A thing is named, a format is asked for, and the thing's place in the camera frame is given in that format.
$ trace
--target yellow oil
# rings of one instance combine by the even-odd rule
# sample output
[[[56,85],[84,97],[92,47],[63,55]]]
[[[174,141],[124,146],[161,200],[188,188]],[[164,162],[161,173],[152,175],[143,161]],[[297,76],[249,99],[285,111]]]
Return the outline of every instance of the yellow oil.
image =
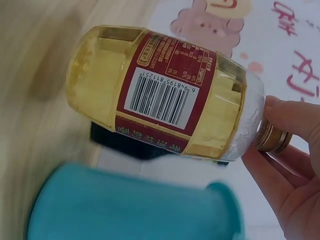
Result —
[[[69,105],[115,132],[122,84],[135,51],[148,32],[137,27],[91,29],[70,62],[66,82]],[[209,95],[183,155],[219,159],[224,154],[238,127],[245,90],[245,70],[218,54]]]

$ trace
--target pink cartoon character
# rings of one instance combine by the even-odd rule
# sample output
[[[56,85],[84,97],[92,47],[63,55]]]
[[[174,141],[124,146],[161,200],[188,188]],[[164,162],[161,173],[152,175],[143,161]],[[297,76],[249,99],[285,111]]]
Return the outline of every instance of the pink cartoon character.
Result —
[[[231,57],[233,48],[240,42],[244,20],[223,18],[207,12],[206,8],[206,0],[194,0],[191,8],[179,12],[171,23],[171,31],[193,44]]]

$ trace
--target teal cup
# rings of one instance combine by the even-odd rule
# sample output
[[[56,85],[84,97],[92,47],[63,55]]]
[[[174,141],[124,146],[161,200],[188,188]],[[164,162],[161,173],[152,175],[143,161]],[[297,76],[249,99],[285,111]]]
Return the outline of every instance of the teal cup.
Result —
[[[223,183],[172,186],[69,163],[40,191],[27,240],[245,240]]]

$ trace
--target bottle neck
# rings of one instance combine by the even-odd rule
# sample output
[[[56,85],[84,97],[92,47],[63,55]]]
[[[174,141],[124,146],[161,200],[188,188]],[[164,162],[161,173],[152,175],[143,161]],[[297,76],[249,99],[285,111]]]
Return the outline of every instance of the bottle neck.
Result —
[[[275,128],[266,118],[263,118],[253,146],[260,152],[280,154],[289,145],[291,138],[291,133]]]

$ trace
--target wooden table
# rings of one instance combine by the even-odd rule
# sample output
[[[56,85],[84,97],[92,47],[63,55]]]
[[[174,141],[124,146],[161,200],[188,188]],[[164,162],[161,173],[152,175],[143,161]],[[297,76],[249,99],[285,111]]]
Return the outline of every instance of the wooden table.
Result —
[[[22,240],[32,204],[64,161],[95,166],[90,121],[67,104],[79,37],[94,25],[146,26],[159,0],[0,0],[0,240]]]

